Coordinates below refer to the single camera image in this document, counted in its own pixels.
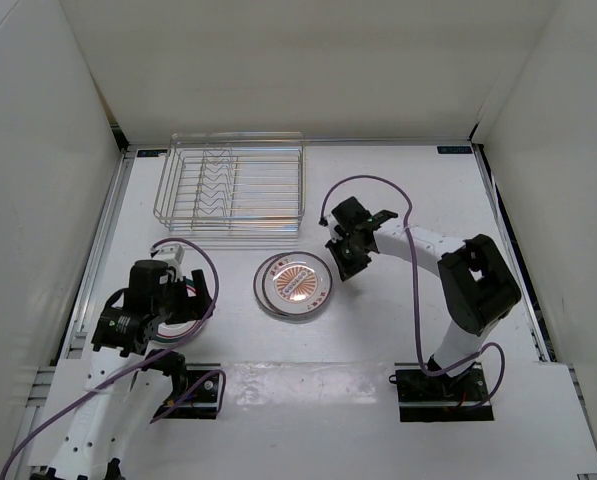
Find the metal wire dish rack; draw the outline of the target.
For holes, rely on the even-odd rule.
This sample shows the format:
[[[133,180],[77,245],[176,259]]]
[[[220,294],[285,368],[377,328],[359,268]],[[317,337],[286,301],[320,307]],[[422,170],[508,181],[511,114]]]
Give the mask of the metal wire dish rack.
[[[305,211],[305,163],[297,132],[175,134],[154,216],[196,236],[293,235]]]

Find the green rimmed white plate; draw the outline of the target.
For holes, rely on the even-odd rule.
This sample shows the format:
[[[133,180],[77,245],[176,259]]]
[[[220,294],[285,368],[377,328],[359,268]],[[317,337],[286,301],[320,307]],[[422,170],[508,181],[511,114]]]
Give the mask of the green rimmed white plate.
[[[180,341],[189,334],[195,336],[200,330],[198,324],[200,324],[200,321],[189,321],[171,325],[162,323],[158,326],[156,335],[151,342],[160,345],[168,345]]]

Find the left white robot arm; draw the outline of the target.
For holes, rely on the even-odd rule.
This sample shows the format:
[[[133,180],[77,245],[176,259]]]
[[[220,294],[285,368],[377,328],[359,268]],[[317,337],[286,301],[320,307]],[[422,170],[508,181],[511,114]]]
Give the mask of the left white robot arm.
[[[43,424],[72,418],[38,478],[121,478],[122,458],[135,431],[185,402],[200,385],[190,382],[176,344],[158,347],[160,326],[199,328],[214,307],[202,270],[185,276],[174,256],[136,261],[127,286],[102,308],[82,396]]]

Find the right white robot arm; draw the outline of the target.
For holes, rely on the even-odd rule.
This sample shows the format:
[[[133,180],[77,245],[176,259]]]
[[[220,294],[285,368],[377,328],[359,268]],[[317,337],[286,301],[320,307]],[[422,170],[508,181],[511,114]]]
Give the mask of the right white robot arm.
[[[461,240],[412,227],[398,214],[372,214],[352,196],[319,224],[328,229],[325,247],[345,282],[366,269],[371,254],[406,261],[412,268],[414,337],[420,371],[438,399],[448,400],[464,384],[485,340],[521,300],[521,291],[496,243],[484,234]],[[429,357],[422,353],[419,271],[436,276],[451,319],[441,345]]]

